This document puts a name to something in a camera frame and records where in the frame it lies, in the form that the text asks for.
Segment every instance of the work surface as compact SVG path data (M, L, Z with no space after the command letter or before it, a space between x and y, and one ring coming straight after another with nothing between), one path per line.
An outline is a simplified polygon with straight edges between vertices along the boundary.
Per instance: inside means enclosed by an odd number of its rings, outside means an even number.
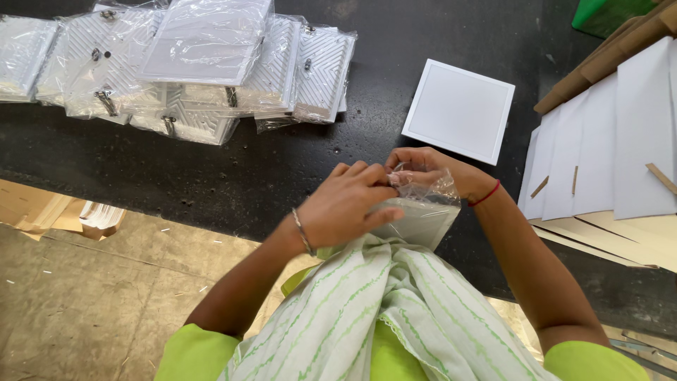
M87 11L90 0L12 1L0 13L51 18ZM0 104L0 178L261 241L339 162L382 163L401 137L420 74L432 58L516 86L492 167L517 199L532 107L600 39L574 31L576 0L276 1L276 12L357 31L348 111L325 125L256 134L243 119L224 146L184 142L58 107ZM675 338L675 274L633 269L547 241L580 282L600 320ZM473 212L464 206L436 253L488 296L512 300Z

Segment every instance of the hand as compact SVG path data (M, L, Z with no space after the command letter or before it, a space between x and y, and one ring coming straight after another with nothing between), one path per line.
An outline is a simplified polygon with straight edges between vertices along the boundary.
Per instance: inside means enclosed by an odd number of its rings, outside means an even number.
M298 209L310 246L317 249L340 245L404 217L404 211L397 207L369 213L374 205L397 197L397 191L385 186L387 183L381 164L338 164Z
M476 202L496 186L496 179L470 164L452 159L431 147L395 148L385 162L385 171L390 174L399 163L412 162L423 165L428 171L447 168L454 178L454 184L460 196L468 201ZM429 182L435 174L420 174L422 183Z

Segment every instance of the concrete floor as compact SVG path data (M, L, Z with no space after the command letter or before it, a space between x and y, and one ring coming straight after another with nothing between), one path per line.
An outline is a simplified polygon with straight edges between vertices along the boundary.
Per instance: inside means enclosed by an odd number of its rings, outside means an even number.
M0 224L0 381L152 380L169 336L257 246L133 212L99 242L54 229L37 242ZM245 337L258 334L280 305L281 284L320 262L308 255L290 262ZM519 306L489 302L542 361ZM605 329L621 338L620 329ZM677 353L675 343L631 334Z

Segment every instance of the white striped scarf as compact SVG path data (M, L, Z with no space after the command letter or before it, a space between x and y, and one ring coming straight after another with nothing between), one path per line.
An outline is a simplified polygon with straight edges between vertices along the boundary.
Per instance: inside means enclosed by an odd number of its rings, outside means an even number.
M367 234L313 270L218 381L367 381L377 320L430 380L558 380L456 269L425 247Z

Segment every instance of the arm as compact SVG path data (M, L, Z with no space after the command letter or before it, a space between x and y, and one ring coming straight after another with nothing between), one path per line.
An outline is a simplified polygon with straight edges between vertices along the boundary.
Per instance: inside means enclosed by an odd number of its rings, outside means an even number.
M496 179L480 169L429 147L396 148L386 162L386 170L391 171L400 161L425 164L431 169L448 168L461 197L470 202L480 200L496 186ZM475 206L475 215L544 353L570 340L609 346L576 280L534 233L502 186Z
M358 161L339 164L298 210L311 247L340 245L404 216L397 208L369 209L397 191L387 183L383 167ZM237 266L219 280L185 324L241 338L286 264L306 251L292 216Z

